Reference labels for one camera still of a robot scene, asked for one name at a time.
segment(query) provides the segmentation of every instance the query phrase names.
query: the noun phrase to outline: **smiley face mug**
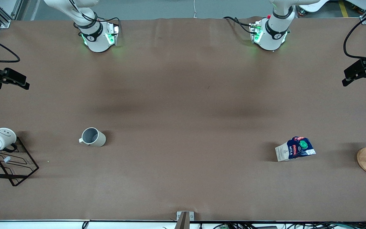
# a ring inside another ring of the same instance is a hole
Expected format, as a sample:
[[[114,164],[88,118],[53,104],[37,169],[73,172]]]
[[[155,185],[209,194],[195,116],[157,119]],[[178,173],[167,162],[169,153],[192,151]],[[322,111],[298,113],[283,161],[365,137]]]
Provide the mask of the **smiley face mug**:
[[[8,128],[0,128],[0,150],[6,152],[14,152],[17,149],[15,142],[15,132]],[[12,146],[13,149],[7,149],[6,147],[8,147],[9,145]]]

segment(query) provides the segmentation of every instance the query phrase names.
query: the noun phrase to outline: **mug rack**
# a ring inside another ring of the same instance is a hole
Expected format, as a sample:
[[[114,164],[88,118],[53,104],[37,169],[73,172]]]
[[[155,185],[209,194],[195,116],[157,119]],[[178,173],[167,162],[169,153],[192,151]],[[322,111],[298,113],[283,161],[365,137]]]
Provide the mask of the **mug rack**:
[[[17,149],[13,152],[0,150],[0,178],[8,179],[14,187],[39,169],[19,137],[15,145]]]

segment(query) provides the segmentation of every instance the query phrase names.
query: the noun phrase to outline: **wire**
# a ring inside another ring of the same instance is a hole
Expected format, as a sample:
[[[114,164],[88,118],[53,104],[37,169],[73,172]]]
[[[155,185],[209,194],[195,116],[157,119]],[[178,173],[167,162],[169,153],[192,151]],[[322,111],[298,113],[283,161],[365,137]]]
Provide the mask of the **wire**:
[[[194,16],[193,16],[193,18],[197,18],[196,17],[196,13],[197,13],[197,11],[196,11],[196,0],[193,0],[193,7],[194,7]]]
[[[336,226],[341,226],[348,229],[366,229],[366,222],[361,223],[349,223],[349,222],[319,222],[319,223],[295,223],[288,226],[286,229],[291,229],[292,227],[296,229],[297,226],[303,226],[303,228],[308,229],[334,229]]]
[[[348,38],[351,36],[351,34],[354,32],[354,30],[362,23],[362,21],[366,21],[366,17],[363,18],[362,20],[360,20],[348,33],[348,35],[345,37],[344,39],[344,43],[343,43],[343,49],[344,49],[344,54],[350,58],[356,58],[356,59],[364,59],[366,60],[366,57],[362,57],[362,56],[355,56],[355,55],[351,55],[347,52],[347,40]]]
[[[77,10],[77,12],[79,12],[81,14],[81,16],[84,17],[84,19],[86,19],[87,21],[89,22],[109,22],[109,21],[112,21],[114,19],[117,19],[118,20],[118,25],[117,26],[121,26],[121,20],[119,20],[118,17],[113,17],[111,19],[104,19],[102,17],[98,17],[96,12],[94,12],[94,15],[97,16],[97,18],[99,19],[102,19],[102,20],[96,20],[96,19],[92,19],[91,17],[89,16],[86,16],[83,12],[80,11],[80,9],[76,6],[76,4],[73,2],[73,0],[69,0],[70,4]]]
[[[5,45],[3,45],[1,43],[0,43],[0,46],[2,48],[5,48],[8,52],[12,53],[12,55],[14,55],[16,57],[16,60],[0,60],[0,63],[16,63],[21,60],[21,58],[19,58],[19,56],[16,55],[16,53],[14,53],[11,49],[7,48]]]
[[[85,221],[81,226],[81,229],[86,229],[89,223],[90,223],[89,221]]]
[[[249,24],[246,24],[246,23],[243,23],[243,22],[240,22],[239,20],[238,20],[238,18],[232,18],[232,17],[223,17],[223,19],[231,19],[231,20],[233,20],[235,23],[237,23],[238,25],[240,25],[241,26],[241,28],[243,29],[243,30],[245,30],[247,33],[250,33],[250,34],[256,34],[256,32],[251,32],[251,31],[249,31],[249,30],[247,30],[246,28],[244,28],[244,26],[248,26],[248,27],[250,27],[250,25]]]

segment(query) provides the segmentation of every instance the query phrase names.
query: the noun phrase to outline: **mug handle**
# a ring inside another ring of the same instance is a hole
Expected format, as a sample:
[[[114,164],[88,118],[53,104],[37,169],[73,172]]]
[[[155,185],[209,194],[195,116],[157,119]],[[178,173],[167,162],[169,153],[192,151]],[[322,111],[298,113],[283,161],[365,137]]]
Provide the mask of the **mug handle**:
[[[8,149],[5,147],[2,151],[13,153],[14,151],[16,151],[18,149],[18,147],[15,145],[15,143],[12,143],[10,146],[12,146],[13,149]]]

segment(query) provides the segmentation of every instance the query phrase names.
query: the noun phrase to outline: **crushed milk carton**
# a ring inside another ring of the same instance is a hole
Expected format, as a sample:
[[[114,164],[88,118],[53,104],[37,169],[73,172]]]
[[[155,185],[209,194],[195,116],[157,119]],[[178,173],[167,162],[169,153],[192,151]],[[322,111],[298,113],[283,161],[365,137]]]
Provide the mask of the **crushed milk carton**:
[[[295,158],[315,155],[308,138],[295,136],[285,144],[275,148],[278,161],[290,161]]]

